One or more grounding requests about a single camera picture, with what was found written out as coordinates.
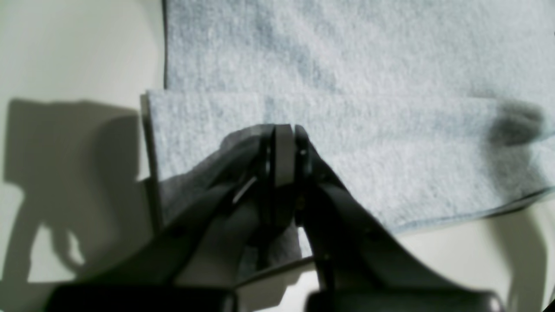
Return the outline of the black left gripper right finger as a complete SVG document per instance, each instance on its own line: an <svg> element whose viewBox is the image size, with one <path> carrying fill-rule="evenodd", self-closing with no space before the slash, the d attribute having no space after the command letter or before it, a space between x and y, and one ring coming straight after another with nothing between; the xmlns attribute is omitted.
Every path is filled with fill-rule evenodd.
<svg viewBox="0 0 555 312"><path fill-rule="evenodd" d="M502 312L410 254L349 193L301 126L274 127L274 224L303 227L320 290L307 312Z"/></svg>

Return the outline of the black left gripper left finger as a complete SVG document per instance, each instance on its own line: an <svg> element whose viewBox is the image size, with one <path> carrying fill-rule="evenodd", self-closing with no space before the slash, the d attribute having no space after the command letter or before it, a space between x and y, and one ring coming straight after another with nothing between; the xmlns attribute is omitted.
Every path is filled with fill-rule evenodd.
<svg viewBox="0 0 555 312"><path fill-rule="evenodd" d="M209 187L146 247L55 289L46 312L235 312L246 245L275 232L275 126L234 147Z"/></svg>

